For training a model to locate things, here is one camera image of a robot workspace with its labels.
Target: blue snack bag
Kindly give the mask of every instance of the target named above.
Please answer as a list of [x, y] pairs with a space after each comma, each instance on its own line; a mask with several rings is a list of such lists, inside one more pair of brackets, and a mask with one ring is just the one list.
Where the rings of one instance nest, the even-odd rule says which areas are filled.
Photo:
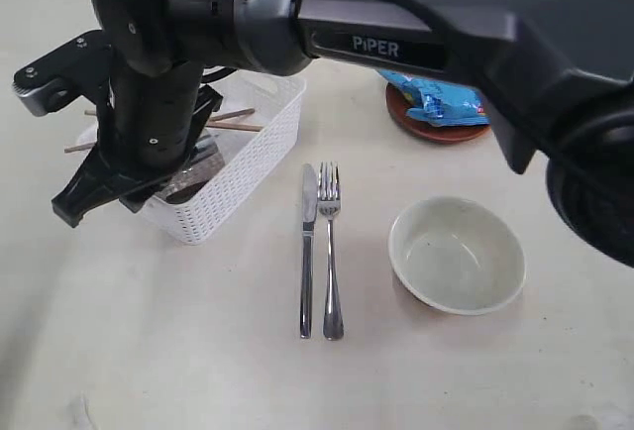
[[438, 127], [488, 124], [482, 102], [470, 88], [389, 70], [379, 70], [378, 73], [412, 103], [407, 116], [414, 120]]

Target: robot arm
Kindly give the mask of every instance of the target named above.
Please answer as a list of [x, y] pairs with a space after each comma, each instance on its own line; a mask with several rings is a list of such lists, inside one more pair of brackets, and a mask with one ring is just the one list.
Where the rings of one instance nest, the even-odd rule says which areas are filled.
[[[513, 170], [523, 172], [544, 145], [572, 158], [599, 187], [629, 189], [634, 145], [629, 0], [396, 1], [93, 0], [107, 39], [101, 42], [109, 48], [103, 51], [107, 78], [100, 78], [102, 96], [95, 100], [100, 137], [83, 170], [53, 200], [55, 211], [74, 226], [87, 210], [109, 200], [132, 209], [143, 205], [193, 154], [192, 139], [206, 120], [192, 116], [200, 110], [196, 99], [204, 66], [288, 75], [316, 57], [478, 88]], [[422, 12], [434, 16], [417, 15], [420, 3]], [[64, 48], [57, 57], [76, 54], [72, 43]], [[51, 63], [44, 59], [31, 67]], [[34, 81], [25, 68], [15, 83], [32, 111], [42, 112], [48, 95], [42, 90], [61, 77], [69, 75]], [[69, 83], [68, 90], [90, 98], [76, 81]], [[518, 113], [536, 128], [518, 128], [528, 124]], [[579, 172], [556, 164], [549, 167], [548, 183], [569, 226], [634, 266], [621, 204], [605, 201], [579, 182]]]

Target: white bowl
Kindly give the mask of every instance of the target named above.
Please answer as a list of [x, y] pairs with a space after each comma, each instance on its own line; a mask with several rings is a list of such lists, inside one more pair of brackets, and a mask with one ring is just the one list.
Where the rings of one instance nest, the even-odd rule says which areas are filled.
[[414, 296], [442, 311], [490, 313], [510, 303], [526, 277], [519, 241], [482, 206], [454, 197], [418, 202], [396, 218], [389, 259]]

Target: white plastic basket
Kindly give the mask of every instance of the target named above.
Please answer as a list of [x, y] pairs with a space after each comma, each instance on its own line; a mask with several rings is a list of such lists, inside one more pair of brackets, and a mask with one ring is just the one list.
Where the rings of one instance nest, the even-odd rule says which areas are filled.
[[[218, 142], [233, 142], [238, 151], [189, 201], [170, 205], [152, 197], [141, 216], [188, 245], [207, 239], [253, 192], [297, 141], [301, 100], [306, 89], [299, 77], [275, 77], [239, 71], [213, 84], [226, 105], [255, 108], [250, 124], [264, 126], [259, 133], [219, 133]], [[86, 130], [78, 144], [94, 141], [96, 128]]]

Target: wooden stick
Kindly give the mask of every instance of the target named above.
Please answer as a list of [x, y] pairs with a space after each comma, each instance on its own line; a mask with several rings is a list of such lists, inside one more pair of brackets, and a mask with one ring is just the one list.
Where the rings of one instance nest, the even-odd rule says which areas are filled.
[[68, 153], [76, 153], [78, 151], [87, 151], [87, 150], [92, 150], [92, 147], [95, 146], [96, 143], [86, 143], [85, 145], [77, 145], [77, 146], [71, 146], [69, 148], [64, 148], [63, 151], [68, 154]]
[[212, 116], [211, 118], [209, 118], [208, 123], [214, 121], [228, 120], [229, 118], [238, 118], [239, 116], [253, 115], [255, 112], [255, 108], [247, 108], [246, 110], [234, 111], [233, 113], [225, 113], [224, 115]]
[[209, 123], [207, 123], [206, 127], [215, 128], [217, 130], [253, 131], [255, 133], [263, 129], [262, 126], [234, 125], [232, 123], [223, 123], [221, 121], [210, 121]]

